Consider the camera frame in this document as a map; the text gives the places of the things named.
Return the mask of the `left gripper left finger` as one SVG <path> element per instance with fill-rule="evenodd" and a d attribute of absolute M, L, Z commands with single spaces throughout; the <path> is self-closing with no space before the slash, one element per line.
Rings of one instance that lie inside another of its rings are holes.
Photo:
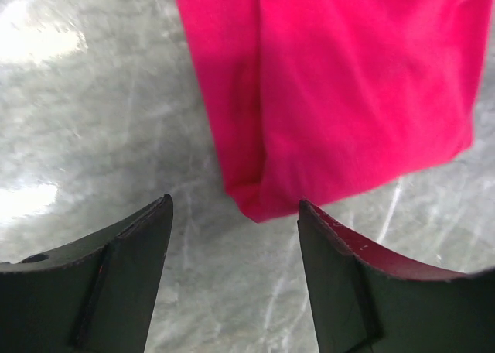
<path fill-rule="evenodd" d="M 1 265 L 3 352 L 142 352 L 172 230 L 160 197 L 74 242 Z"/>

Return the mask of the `pink t shirt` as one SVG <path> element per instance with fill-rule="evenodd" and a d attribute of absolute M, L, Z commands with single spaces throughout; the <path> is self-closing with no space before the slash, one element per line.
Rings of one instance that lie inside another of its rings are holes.
<path fill-rule="evenodd" d="M 473 142 L 493 0 L 176 0 L 226 192 L 256 222 Z"/>

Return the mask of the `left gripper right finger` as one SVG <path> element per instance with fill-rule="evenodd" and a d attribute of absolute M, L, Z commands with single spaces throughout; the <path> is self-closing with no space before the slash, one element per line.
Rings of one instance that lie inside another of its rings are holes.
<path fill-rule="evenodd" d="M 391 251 L 299 204 L 321 352 L 492 352 L 494 271 L 466 274 Z"/>

